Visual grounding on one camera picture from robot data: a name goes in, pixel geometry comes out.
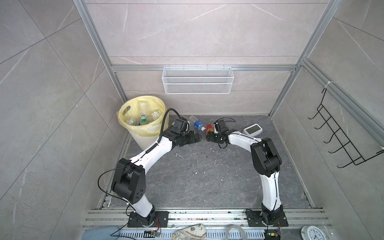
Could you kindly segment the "clear bottle green white label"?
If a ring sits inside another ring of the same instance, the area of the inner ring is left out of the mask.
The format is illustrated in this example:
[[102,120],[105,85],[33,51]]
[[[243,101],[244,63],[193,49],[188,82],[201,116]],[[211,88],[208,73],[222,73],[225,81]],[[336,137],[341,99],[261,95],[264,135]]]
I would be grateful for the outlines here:
[[160,110],[155,110],[151,113],[151,119],[152,121],[158,120],[162,116],[162,111]]

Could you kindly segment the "white bin with yellow liner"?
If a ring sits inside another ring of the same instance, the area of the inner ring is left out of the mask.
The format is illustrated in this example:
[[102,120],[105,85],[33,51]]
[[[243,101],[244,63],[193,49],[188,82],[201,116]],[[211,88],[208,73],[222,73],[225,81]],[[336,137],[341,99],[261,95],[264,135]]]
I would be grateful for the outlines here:
[[124,103],[117,112],[121,126],[129,131],[142,150],[159,137],[161,127],[169,126],[164,102],[154,96],[140,96]]

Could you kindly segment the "patterned cloth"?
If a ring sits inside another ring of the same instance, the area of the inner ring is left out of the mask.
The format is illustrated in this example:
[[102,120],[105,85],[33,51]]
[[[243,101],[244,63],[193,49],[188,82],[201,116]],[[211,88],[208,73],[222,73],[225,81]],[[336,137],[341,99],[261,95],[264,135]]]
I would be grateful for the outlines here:
[[207,230],[203,224],[197,224],[177,230],[172,240],[204,240],[207,237]]

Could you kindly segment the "clear bottle blue label back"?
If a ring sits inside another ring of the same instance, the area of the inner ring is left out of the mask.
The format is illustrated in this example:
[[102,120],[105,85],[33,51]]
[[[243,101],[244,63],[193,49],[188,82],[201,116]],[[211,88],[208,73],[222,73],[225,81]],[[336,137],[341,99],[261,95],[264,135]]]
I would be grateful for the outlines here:
[[206,126],[196,116],[193,116],[193,115],[190,116],[190,121],[191,121],[191,123],[193,123],[194,128],[197,129],[198,131],[202,131],[202,132],[206,131]]

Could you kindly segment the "white tape roll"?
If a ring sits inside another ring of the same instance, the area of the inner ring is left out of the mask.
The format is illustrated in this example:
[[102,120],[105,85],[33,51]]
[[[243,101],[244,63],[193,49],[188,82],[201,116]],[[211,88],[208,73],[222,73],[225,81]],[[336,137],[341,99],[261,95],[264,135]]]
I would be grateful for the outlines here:
[[225,233],[226,240],[247,240],[247,234],[245,230],[238,225],[231,225],[227,227]]

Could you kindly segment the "white digital clock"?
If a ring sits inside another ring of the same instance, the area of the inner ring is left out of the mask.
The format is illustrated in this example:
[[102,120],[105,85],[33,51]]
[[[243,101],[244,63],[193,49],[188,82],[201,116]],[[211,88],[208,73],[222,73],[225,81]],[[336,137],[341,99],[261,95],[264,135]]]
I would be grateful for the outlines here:
[[253,124],[243,129],[243,134],[250,137],[256,137],[260,135],[262,132],[263,132],[263,129],[259,124]]

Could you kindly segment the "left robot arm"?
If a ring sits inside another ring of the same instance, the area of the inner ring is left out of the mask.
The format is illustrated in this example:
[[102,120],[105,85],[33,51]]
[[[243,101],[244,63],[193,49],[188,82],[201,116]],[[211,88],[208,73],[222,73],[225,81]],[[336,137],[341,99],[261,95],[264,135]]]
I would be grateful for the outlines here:
[[116,168],[104,172],[104,174],[114,172],[111,184],[111,191],[114,194],[103,192],[132,207],[134,217],[144,227],[151,226],[156,219],[156,209],[145,195],[146,173],[163,155],[176,146],[198,143],[202,138],[198,132],[189,130],[188,120],[175,109],[166,110],[164,117],[167,117],[170,111],[176,113],[178,118],[167,129],[164,129],[166,119],[162,120],[160,135],[152,145],[129,160],[120,159]]

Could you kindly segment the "blue grey cushion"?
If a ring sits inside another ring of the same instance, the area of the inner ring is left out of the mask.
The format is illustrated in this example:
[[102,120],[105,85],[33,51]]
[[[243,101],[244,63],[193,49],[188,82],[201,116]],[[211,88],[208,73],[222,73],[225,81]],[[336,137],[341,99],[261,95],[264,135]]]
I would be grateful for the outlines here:
[[117,240],[119,228],[104,227],[86,230],[82,240]]

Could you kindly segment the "orange red bottle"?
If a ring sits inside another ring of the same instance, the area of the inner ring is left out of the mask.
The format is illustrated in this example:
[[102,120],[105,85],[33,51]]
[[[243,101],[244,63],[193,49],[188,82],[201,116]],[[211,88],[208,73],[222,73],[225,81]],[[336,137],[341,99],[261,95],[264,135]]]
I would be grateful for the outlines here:
[[214,128],[214,125],[213,124],[206,124],[206,134],[210,133],[210,132],[215,132],[215,128]]

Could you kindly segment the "white round analog clock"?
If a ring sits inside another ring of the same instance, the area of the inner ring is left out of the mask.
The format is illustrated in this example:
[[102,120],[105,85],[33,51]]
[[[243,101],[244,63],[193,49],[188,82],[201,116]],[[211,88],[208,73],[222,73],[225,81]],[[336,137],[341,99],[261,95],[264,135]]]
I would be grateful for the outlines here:
[[304,226],[301,229],[303,240],[326,240],[326,235],[316,226]]

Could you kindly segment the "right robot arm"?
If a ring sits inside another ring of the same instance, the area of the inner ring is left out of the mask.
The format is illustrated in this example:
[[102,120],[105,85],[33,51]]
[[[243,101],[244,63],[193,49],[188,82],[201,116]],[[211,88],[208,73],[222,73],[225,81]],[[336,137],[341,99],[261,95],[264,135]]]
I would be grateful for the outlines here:
[[253,166],[261,177],[263,202],[261,211],[262,223],[269,226],[287,227],[284,208],[279,195],[279,171],[281,157],[270,138],[259,139],[230,130],[223,119],[213,123],[214,130],[207,132],[207,141],[235,145],[249,151]]

